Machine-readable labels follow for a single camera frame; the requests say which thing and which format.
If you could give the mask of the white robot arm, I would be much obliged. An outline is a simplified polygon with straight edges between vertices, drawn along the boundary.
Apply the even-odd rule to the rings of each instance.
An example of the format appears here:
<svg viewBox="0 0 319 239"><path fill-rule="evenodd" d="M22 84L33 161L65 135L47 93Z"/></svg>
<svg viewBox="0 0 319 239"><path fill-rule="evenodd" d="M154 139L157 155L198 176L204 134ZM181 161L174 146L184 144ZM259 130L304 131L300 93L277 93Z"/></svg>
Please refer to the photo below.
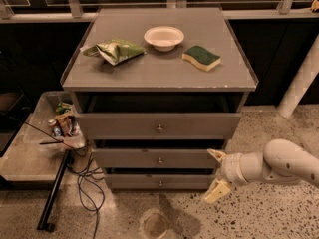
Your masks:
<svg viewBox="0 0 319 239"><path fill-rule="evenodd" d="M271 140L261 152L207 152L219 163L215 178L203 195L209 204L227 195L233 186L251 182L296 185L306 181L319 187L319 159L286 139Z"/></svg>

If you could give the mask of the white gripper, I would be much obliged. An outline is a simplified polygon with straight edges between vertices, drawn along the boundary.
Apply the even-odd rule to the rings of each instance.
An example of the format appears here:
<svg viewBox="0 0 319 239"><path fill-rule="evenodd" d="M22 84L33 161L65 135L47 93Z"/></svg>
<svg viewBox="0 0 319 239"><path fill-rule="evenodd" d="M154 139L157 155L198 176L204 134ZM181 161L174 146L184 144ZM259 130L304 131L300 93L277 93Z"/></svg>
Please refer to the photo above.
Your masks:
<svg viewBox="0 0 319 239"><path fill-rule="evenodd" d="M248 181L243 176L240 166L241 153L227 155L223 151L209 148L207 152L219 163L214 179L203 195L206 203L212 204L231 191L231 185L243 186Z"/></svg>

